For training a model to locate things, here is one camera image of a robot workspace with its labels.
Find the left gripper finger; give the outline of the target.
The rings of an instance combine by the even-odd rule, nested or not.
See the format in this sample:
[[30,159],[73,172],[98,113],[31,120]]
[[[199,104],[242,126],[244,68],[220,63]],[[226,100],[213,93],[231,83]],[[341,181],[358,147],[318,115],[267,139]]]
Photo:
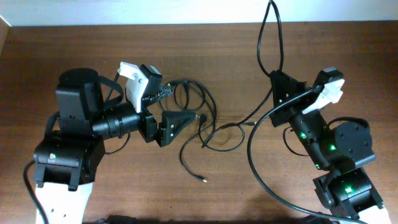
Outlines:
[[192,111],[163,111],[159,124],[159,146],[169,145],[196,117]]
[[174,92],[173,88],[170,85],[160,85],[159,89],[153,93],[148,95],[146,98],[146,104],[152,105],[170,95]]

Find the black USB cable thin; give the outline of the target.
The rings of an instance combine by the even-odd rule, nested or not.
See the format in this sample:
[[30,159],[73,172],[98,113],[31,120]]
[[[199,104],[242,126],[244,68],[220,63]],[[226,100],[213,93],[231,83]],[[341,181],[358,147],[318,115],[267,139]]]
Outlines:
[[[177,94],[175,93],[176,89],[180,85],[183,86],[185,90],[186,103],[184,104],[184,106],[181,106],[177,102]],[[205,147],[213,149],[210,146],[208,146],[207,139],[203,139],[201,133],[210,127],[212,127],[212,133],[215,132],[216,130],[215,124],[217,119],[217,107],[214,98],[211,96],[210,92],[204,85],[195,80],[171,80],[167,82],[164,87],[167,88],[166,95],[173,95],[174,102],[180,108],[180,111],[167,111],[162,106],[161,100],[158,100],[159,105],[162,109],[162,116],[164,116],[162,122],[165,123],[162,125],[160,129],[161,131],[165,131],[165,136],[164,139],[162,140],[162,144],[166,145],[167,143],[171,143],[183,129],[185,129],[194,120],[199,119],[198,130],[192,137],[186,140],[185,143],[181,146],[178,159],[183,169],[189,175],[202,182],[208,182],[205,177],[194,174],[185,165],[183,161],[183,150],[196,137],[200,138],[200,141]],[[188,109],[190,102],[190,95],[189,95],[190,89],[192,89],[201,98],[201,104],[194,109]],[[200,116],[196,114],[196,112],[199,109],[201,109],[203,105],[208,106],[212,117],[211,123],[205,128],[202,128],[202,126],[206,122],[207,116],[205,114],[202,114]]]

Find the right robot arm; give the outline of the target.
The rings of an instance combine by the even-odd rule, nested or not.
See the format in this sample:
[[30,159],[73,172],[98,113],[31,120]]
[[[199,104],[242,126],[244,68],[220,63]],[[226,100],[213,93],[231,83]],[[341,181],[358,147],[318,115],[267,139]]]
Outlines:
[[318,170],[313,180],[322,205],[337,217],[366,223],[390,223],[383,200],[364,166],[374,161],[369,123],[362,118],[325,121],[321,110],[343,95],[343,74],[335,68],[319,72],[312,86],[281,71],[270,73],[274,106],[273,126],[289,123]]

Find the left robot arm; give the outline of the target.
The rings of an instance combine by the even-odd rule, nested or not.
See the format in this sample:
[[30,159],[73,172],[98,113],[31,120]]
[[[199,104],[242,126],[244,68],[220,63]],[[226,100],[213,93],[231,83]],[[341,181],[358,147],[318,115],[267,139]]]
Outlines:
[[139,131],[164,147],[196,118],[192,111],[164,111],[160,123],[154,119],[148,107],[173,92],[155,67],[123,62],[117,74],[126,86],[91,68],[61,74],[58,111],[34,151],[37,223],[82,222],[105,140]]

